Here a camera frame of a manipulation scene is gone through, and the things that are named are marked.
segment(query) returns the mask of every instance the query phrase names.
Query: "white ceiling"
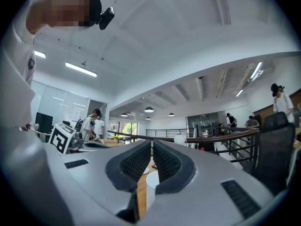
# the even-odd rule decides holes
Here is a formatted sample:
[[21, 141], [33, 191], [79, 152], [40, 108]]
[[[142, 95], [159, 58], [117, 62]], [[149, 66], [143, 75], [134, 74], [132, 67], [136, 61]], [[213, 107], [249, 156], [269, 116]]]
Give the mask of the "white ceiling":
[[[214, 39], [214, 36], [210, 39], [207, 31], [212, 32], [212, 28], [224, 26], [224, 29], [227, 29], [227, 26], [233, 24], [238, 25], [242, 22], [250, 24], [250, 21], [255, 20], [260, 23], [284, 24], [283, 14], [270, 0], [101, 1], [103, 10], [112, 6], [116, 14], [106, 30], [100, 31], [98, 26], [83, 32], [44, 28], [38, 34], [36, 50], [47, 55], [46, 60], [38, 59], [38, 71], [94, 90], [105, 91], [114, 97], [122, 94], [126, 89], [137, 90], [135, 83], [138, 80], [143, 81], [143, 77], [147, 77], [149, 72], [153, 70], [160, 72], [161, 65], [168, 64], [169, 61], [157, 57], [159, 53], [177, 53], [177, 56], [168, 58], [172, 57], [174, 60], [173, 69], [179, 69], [177, 66], [185, 68], [186, 64], [176, 64], [183, 54], [187, 56], [198, 49], [206, 49], [210, 44], [218, 44], [218, 40], [225, 39], [223, 34], [218, 37], [218, 40]], [[194, 51], [190, 51], [188, 47], [187, 51], [183, 49], [178, 51], [176, 48], [181, 44], [182, 38], [188, 38], [188, 34], [192, 31], [195, 33], [190, 35], [193, 36], [190, 42], [193, 43]], [[231, 39], [236, 41], [240, 37], [232, 36]], [[164, 46], [167, 44], [174, 44], [174, 47]], [[66, 61], [75, 65], [81, 65], [86, 61], [86, 68], [98, 73], [97, 78], [90, 78], [66, 68], [64, 64]], [[235, 95], [237, 85], [248, 66], [249, 64], [241, 65], [228, 70], [222, 97]], [[194, 72], [200, 70], [202, 70], [201, 66], [193, 68]], [[161, 73], [161, 76], [161, 84], [173, 80], [164, 76], [164, 73]], [[220, 79], [219, 69], [215, 73], [204, 76], [201, 80], [204, 99], [216, 96]], [[196, 79], [190, 79], [165, 89], [158, 89], [145, 97], [159, 108], [164, 108], [200, 99], [198, 86]], [[148, 91], [138, 87], [142, 93]], [[143, 107], [144, 103], [134, 101], [122, 110], [129, 112]]]

